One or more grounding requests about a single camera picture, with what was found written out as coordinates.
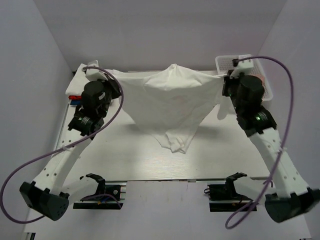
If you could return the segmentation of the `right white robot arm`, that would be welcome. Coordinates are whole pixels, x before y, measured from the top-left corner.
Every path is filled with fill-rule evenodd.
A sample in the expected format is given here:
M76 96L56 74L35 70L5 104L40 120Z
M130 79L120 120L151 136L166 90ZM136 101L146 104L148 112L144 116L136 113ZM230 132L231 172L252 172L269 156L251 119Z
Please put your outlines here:
M252 179L237 172L226 178L225 192L233 200L241 196L260 198L271 219L281 223L314 208L320 201L320 190L310 188L281 145L277 124L262 105L264 92L262 81L256 76L243 72L235 75L229 70L224 77L222 94L230 98L240 128L258 150L273 182L260 194L260 187Z

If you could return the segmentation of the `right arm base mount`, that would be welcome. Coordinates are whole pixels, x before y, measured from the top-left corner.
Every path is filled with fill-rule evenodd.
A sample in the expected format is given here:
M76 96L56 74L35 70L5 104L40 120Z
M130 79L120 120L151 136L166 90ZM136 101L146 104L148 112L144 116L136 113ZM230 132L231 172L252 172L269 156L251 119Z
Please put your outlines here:
M203 193L208 196L209 210L212 213L218 212L235 212L242 208L242 212L247 212L249 206L244 207L252 199L249 198L249 193L240 194L236 190L235 181L238 179L244 181L246 190L258 190L262 184L261 181L251 179L243 172L236 172L225 179L224 183L210 183L203 190Z

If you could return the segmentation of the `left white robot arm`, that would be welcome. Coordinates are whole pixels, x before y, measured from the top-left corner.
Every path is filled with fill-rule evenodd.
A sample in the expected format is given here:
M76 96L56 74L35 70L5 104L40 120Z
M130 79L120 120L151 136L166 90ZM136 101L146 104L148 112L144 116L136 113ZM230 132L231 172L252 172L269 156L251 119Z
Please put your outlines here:
M19 191L31 209L57 221L74 202L105 196L106 181L100 175L88 173L70 184L65 184L65 180L97 132L107 126L104 118L111 101L120 96L121 88L112 79L98 79L84 86L80 104L75 107L64 135L68 145L52 155L32 182L20 186Z

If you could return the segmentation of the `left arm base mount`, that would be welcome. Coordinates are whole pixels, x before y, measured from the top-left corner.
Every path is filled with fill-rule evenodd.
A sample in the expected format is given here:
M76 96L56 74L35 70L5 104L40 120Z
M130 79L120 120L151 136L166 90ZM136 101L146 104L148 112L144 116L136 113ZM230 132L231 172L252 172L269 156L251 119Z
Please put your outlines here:
M87 179L97 183L95 193L73 203L75 210L120 210L126 197L126 182L109 182L102 176L88 173Z

